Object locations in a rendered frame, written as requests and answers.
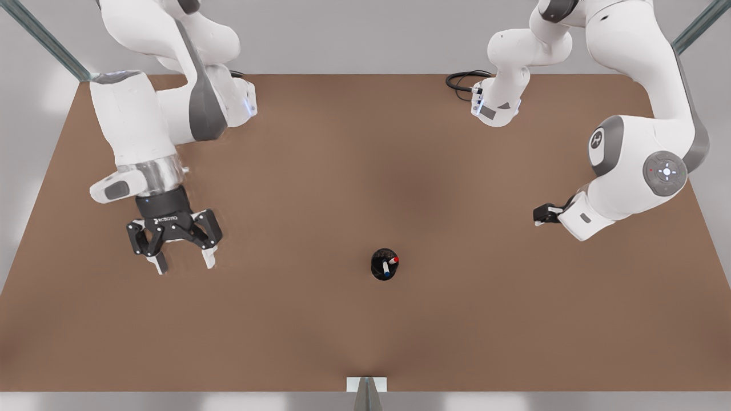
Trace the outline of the black pen holder cup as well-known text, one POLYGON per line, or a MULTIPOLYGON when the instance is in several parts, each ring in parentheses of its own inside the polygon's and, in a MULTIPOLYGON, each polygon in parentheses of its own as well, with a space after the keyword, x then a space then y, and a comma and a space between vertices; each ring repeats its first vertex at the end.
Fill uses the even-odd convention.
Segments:
POLYGON ((394 250, 391 250, 391 249, 377 249, 376 252, 374 252, 373 255, 372 255, 372 257, 371 257, 371 273, 372 273, 372 275, 376 279, 379 279, 380 281, 387 281, 389 279, 393 279, 394 276, 395 276, 395 273, 391 275, 391 278, 384 279, 384 276, 383 276, 384 275, 384 272, 383 272, 383 268, 382 268, 382 260, 384 260, 384 259, 389 260, 389 259, 391 259, 391 258, 393 258, 395 256, 399 257, 396 254, 396 252, 394 252, 394 250))

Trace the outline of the silver frame post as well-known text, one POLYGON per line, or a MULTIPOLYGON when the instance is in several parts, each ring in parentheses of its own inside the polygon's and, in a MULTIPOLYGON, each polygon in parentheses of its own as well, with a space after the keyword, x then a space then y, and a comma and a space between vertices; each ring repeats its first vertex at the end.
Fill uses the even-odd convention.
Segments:
POLYGON ((712 0, 711 3, 695 18, 684 31, 674 39, 672 46, 676 54, 681 55, 696 42, 720 16, 731 9, 731 0, 712 0))
POLYGON ((354 403, 354 411, 383 411, 376 377, 360 377, 354 403))
POLYGON ((79 82, 89 82, 97 76, 89 72, 19 0, 0 0, 0 7, 79 82))

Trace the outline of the pale post foot plate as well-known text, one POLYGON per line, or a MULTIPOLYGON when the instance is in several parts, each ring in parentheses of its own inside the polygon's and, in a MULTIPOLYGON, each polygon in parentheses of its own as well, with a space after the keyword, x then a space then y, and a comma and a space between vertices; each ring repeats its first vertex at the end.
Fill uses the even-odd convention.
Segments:
POLYGON ((360 386, 360 380, 368 379, 373 382, 374 389, 379 393, 387 392, 387 378, 386 377, 347 377, 346 379, 346 391, 357 392, 360 386))

